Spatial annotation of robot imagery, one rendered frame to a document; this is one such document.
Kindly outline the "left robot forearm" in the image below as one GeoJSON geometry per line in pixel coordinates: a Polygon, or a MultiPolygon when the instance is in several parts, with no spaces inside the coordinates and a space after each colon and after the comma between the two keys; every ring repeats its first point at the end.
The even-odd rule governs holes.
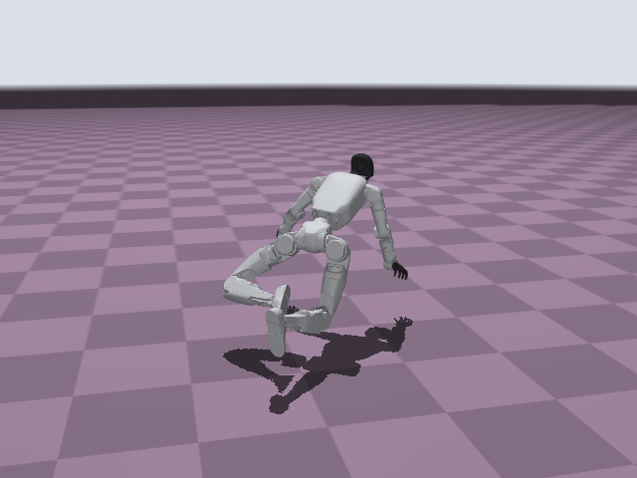
{"type": "Polygon", "coordinates": [[[283,221],[283,223],[282,223],[282,225],[281,225],[281,227],[279,229],[279,234],[278,234],[277,239],[283,234],[290,233],[291,230],[293,229],[294,225],[297,223],[297,221],[298,220],[294,219],[294,217],[290,214],[290,212],[288,210],[286,212],[285,216],[284,216],[284,221],[283,221]]]}

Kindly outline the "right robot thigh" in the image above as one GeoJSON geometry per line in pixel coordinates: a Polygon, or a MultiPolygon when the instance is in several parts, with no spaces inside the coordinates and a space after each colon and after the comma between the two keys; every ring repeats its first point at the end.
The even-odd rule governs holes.
{"type": "Polygon", "coordinates": [[[350,249],[343,239],[332,235],[326,235],[324,247],[327,262],[322,277],[320,299],[318,307],[310,311],[317,313],[328,311],[332,318],[346,283],[350,249]]]}

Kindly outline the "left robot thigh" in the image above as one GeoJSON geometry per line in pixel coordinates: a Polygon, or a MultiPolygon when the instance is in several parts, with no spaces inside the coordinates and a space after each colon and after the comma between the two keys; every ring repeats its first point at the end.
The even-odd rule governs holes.
{"type": "MultiPolygon", "coordinates": [[[[298,232],[299,231],[283,234],[277,241],[259,248],[244,261],[231,276],[237,276],[240,279],[250,281],[272,269],[272,266],[295,256],[300,251],[296,243],[298,232]]],[[[228,294],[225,290],[224,293],[226,295],[228,294]]]]}

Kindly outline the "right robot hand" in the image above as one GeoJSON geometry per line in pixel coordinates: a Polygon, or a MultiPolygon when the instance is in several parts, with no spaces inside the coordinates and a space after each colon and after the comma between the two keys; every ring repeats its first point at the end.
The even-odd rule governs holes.
{"type": "MultiPolygon", "coordinates": [[[[397,270],[398,270],[398,279],[400,278],[400,276],[401,276],[401,272],[402,272],[402,277],[401,277],[401,279],[403,279],[403,278],[404,278],[404,275],[405,275],[405,280],[407,280],[408,272],[404,269],[404,267],[403,267],[403,266],[401,266],[400,264],[398,264],[398,262],[397,262],[397,261],[396,261],[396,262],[394,262],[394,263],[392,264],[392,269],[393,269],[393,271],[394,271],[394,275],[393,275],[393,276],[395,276],[395,275],[396,275],[397,270]]],[[[387,269],[387,270],[388,270],[388,269],[387,269]]]]}

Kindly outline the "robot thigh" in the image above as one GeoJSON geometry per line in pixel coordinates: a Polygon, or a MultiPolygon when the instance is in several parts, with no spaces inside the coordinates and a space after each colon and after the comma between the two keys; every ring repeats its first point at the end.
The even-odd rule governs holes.
{"type": "MultiPolygon", "coordinates": [[[[299,231],[283,234],[277,241],[259,248],[244,261],[231,276],[237,276],[240,279],[250,281],[272,269],[272,266],[295,256],[300,251],[296,243],[298,232],[299,231]]],[[[224,293],[226,295],[228,294],[225,290],[224,293]]]]}
{"type": "Polygon", "coordinates": [[[350,249],[343,239],[332,235],[326,235],[324,247],[327,262],[322,277],[320,299],[318,307],[310,311],[317,313],[328,311],[332,318],[346,283],[350,249]]]}

